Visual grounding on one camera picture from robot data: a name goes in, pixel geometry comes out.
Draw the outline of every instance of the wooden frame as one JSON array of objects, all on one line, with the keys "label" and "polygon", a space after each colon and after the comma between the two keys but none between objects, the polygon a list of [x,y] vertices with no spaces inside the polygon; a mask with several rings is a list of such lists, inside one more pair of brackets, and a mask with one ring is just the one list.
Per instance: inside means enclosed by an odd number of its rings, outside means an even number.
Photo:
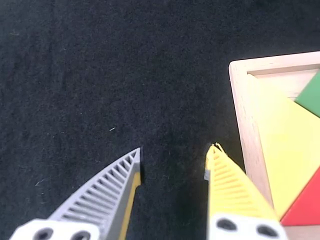
[{"label": "wooden frame", "polygon": [[[233,61],[230,82],[246,174],[273,206],[264,154],[253,109],[248,74],[281,89],[295,99],[320,69],[320,51]],[[315,240],[320,225],[285,227],[290,240]]]}]

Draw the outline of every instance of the yellow tangram piece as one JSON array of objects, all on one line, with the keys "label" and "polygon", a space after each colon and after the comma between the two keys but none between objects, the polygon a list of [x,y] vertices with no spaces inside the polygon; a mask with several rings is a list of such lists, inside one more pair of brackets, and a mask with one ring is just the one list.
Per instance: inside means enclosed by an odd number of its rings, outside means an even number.
[{"label": "yellow tangram piece", "polygon": [[222,150],[212,145],[205,169],[210,174],[208,212],[278,220],[276,213],[242,169]]},{"label": "yellow tangram piece", "polygon": [[281,219],[320,166],[320,118],[248,77],[273,206]]}]

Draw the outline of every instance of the black cloth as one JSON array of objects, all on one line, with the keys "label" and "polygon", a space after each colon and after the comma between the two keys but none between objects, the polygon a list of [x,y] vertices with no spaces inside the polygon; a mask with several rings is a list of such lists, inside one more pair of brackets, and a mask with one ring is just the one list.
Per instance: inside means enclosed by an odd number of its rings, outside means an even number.
[{"label": "black cloth", "polygon": [[228,65],[319,50],[319,10],[318,0],[3,0],[0,238],[143,146],[127,239],[205,239],[208,143],[243,167]]}]

